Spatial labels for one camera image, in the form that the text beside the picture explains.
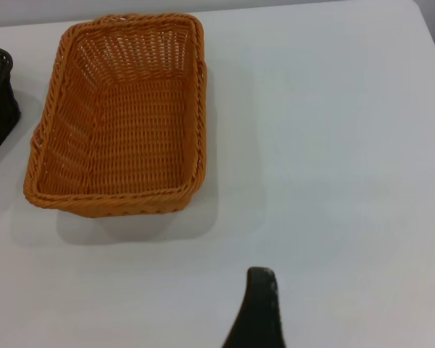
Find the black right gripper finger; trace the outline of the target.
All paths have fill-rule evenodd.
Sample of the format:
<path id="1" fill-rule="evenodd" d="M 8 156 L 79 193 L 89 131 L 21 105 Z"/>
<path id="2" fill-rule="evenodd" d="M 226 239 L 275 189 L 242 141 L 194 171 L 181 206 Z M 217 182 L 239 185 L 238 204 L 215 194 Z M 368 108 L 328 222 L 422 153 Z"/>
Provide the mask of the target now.
<path id="1" fill-rule="evenodd" d="M 271 269 L 248 269 L 244 298 L 223 346 L 280 346 L 278 284 Z"/>

